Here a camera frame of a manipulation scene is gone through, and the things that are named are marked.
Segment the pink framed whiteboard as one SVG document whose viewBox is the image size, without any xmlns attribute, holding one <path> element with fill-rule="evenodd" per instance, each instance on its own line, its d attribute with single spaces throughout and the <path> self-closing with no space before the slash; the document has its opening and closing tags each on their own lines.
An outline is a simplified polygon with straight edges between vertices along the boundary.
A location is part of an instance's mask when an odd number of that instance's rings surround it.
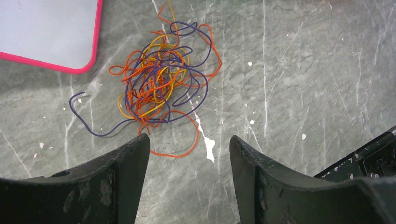
<svg viewBox="0 0 396 224">
<path fill-rule="evenodd" d="M 103 1 L 2 0 L 0 57 L 71 74 L 95 64 Z"/>
</svg>

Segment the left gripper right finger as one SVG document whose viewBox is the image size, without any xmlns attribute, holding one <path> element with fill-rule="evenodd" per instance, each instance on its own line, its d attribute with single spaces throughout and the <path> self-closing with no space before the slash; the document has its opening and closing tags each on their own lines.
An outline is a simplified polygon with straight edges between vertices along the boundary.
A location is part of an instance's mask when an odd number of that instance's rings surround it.
<svg viewBox="0 0 396 224">
<path fill-rule="evenodd" d="M 394 177 L 331 182 L 290 169 L 238 136 L 229 144 L 243 224 L 393 224 Z"/>
</svg>

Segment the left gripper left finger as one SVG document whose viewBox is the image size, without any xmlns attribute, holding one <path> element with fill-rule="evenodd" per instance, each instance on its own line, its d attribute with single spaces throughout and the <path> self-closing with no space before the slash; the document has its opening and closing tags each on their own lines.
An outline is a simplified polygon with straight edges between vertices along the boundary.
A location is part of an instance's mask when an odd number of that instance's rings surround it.
<svg viewBox="0 0 396 224">
<path fill-rule="evenodd" d="M 133 224 L 150 155 L 141 134 L 49 177 L 1 179 L 3 224 Z"/>
</svg>

